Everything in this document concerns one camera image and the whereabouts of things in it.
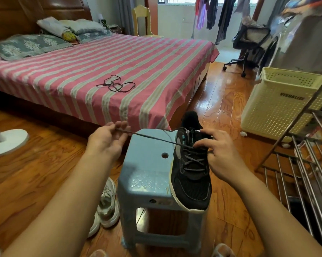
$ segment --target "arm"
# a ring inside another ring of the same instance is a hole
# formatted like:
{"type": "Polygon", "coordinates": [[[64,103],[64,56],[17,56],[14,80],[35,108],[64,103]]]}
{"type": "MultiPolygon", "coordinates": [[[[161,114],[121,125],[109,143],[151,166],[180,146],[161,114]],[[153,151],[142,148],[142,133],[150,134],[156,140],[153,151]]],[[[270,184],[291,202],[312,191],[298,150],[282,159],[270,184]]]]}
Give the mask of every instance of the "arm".
{"type": "Polygon", "coordinates": [[[3,257],[79,256],[112,164],[127,138],[116,128],[130,127],[126,122],[109,123],[89,137],[70,177],[3,257]]]}
{"type": "Polygon", "coordinates": [[[213,129],[202,129],[201,132],[214,139],[200,140],[194,147],[212,148],[208,154],[210,168],[240,195],[262,239],[266,256],[322,257],[318,242],[249,171],[229,134],[213,129]]]}

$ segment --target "wooden floor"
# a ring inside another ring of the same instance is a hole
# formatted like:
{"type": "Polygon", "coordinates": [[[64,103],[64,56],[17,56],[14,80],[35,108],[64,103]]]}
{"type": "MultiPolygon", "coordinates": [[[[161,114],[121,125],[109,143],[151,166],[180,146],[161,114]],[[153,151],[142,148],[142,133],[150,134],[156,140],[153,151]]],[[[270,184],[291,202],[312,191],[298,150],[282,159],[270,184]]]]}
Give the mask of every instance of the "wooden floor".
{"type": "MultiPolygon", "coordinates": [[[[242,110],[253,88],[249,72],[244,79],[238,67],[223,72],[221,63],[210,66],[206,83],[200,86],[190,110],[198,112],[205,127],[227,131],[251,171],[261,161],[271,144],[254,137],[240,136],[242,110]]],[[[86,139],[34,120],[22,113],[0,111],[0,130],[25,129],[28,143],[19,150],[0,157],[0,247],[5,249],[39,214],[67,179],[85,150],[86,139]]],[[[123,157],[112,170],[117,181],[123,157]]],[[[260,179],[263,175],[256,173],[260,179]]],[[[269,177],[272,192],[278,190],[269,177]]],[[[258,256],[263,251],[256,228],[238,194],[225,182],[211,175],[212,196],[202,240],[201,256],[211,256],[218,243],[229,245],[237,256],[258,256]]],[[[185,214],[139,209],[137,226],[141,231],[180,234],[185,214]]],[[[100,229],[84,245],[82,256],[104,249],[110,257],[131,256],[120,245],[120,223],[113,229],[100,229]]],[[[138,245],[139,256],[188,256],[185,251],[138,245]]]]}

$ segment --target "yellow plastic basket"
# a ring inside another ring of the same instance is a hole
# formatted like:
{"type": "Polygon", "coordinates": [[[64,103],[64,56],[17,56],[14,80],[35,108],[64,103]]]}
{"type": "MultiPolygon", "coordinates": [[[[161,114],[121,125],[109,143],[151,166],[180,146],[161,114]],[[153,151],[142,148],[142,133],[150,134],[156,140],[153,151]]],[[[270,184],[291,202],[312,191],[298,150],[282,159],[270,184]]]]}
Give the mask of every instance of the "yellow plastic basket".
{"type": "MultiPolygon", "coordinates": [[[[274,69],[262,69],[262,81],[254,86],[241,116],[241,129],[277,140],[300,113],[313,93],[321,86],[322,75],[274,69]]],[[[310,106],[321,109],[322,92],[310,106]]],[[[304,114],[292,128],[299,133],[312,116],[304,114]]],[[[285,137],[283,142],[290,142],[285,137]]]]}

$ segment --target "person's left arm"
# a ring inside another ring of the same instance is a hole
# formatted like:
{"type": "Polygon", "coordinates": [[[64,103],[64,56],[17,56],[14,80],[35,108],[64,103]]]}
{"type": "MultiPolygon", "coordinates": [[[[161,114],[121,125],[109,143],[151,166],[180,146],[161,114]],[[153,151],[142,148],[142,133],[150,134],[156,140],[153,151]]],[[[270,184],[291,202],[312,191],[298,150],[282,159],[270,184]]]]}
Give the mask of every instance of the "person's left arm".
{"type": "Polygon", "coordinates": [[[130,127],[127,122],[109,123],[89,137],[70,177],[3,257],[79,256],[112,164],[127,138],[117,128],[130,127]]]}

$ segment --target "black sneaker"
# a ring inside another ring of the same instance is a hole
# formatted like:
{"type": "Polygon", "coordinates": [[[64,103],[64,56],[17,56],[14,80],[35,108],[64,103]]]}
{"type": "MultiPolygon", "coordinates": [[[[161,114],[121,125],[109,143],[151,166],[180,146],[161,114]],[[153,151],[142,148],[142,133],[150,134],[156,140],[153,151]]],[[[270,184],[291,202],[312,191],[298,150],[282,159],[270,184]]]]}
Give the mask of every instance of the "black sneaker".
{"type": "MultiPolygon", "coordinates": [[[[179,129],[176,143],[193,146],[193,144],[210,135],[202,134],[196,112],[186,112],[179,129]]],[[[189,149],[176,145],[174,150],[173,168],[170,173],[170,187],[176,202],[184,210],[193,213],[204,212],[210,203],[211,179],[205,147],[189,149]]]]}

